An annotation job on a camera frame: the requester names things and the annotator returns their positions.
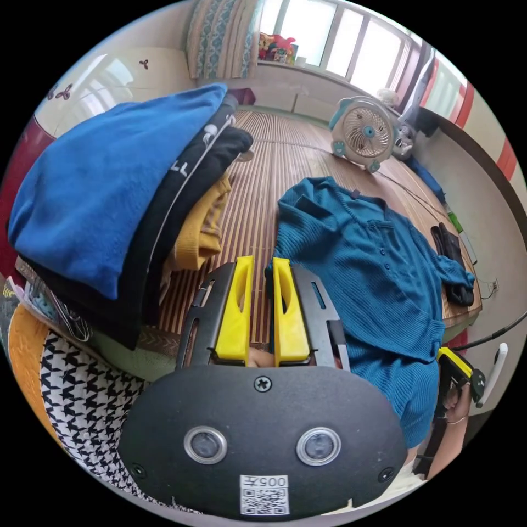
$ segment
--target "camera lens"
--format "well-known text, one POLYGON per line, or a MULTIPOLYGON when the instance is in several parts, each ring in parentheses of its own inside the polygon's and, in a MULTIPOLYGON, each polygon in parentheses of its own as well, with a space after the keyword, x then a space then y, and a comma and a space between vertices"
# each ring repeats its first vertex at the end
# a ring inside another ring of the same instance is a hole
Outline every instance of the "camera lens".
POLYGON ((220 462, 227 454, 227 440, 221 432, 210 427, 189 430, 183 446, 191 459, 206 465, 220 462))
POLYGON ((302 463, 312 467, 326 465, 339 454, 340 437, 329 428, 313 428, 296 444, 296 454, 302 463))

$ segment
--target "label sticker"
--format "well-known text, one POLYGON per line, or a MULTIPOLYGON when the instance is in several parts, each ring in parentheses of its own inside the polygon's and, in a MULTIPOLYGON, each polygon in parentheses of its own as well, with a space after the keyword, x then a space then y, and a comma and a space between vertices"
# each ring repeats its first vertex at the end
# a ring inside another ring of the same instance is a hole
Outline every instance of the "label sticker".
POLYGON ((240 476, 240 512, 247 516, 289 514, 287 476, 240 476))

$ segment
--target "fan grille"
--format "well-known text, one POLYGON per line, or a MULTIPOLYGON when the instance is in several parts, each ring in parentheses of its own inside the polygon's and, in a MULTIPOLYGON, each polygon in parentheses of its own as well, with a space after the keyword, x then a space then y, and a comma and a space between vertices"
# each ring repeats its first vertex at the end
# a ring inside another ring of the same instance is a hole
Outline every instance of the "fan grille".
POLYGON ((362 158, 378 158, 390 148, 389 127, 390 124, 370 108, 352 108, 344 119, 346 144, 362 158), (375 131, 374 137, 364 135, 365 126, 370 126, 375 131))

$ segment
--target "houndstooth fabric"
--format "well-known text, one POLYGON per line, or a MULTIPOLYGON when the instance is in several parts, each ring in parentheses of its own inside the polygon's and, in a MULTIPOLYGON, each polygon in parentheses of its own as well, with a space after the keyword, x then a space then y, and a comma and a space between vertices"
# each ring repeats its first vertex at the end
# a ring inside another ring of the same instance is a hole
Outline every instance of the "houndstooth fabric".
MULTIPOLYGON (((118 489, 164 505, 139 489, 117 452, 121 426, 146 381, 109 368, 50 332, 40 382, 49 420, 80 466, 118 489)), ((196 512, 175 503, 172 508, 196 512)))

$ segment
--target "curtain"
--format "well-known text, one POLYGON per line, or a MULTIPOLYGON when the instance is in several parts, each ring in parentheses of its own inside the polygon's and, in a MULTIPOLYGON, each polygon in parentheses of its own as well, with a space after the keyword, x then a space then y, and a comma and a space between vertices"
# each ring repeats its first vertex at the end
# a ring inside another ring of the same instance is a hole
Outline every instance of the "curtain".
POLYGON ((190 77, 253 77, 263 6, 264 0, 198 0, 187 37, 190 77))

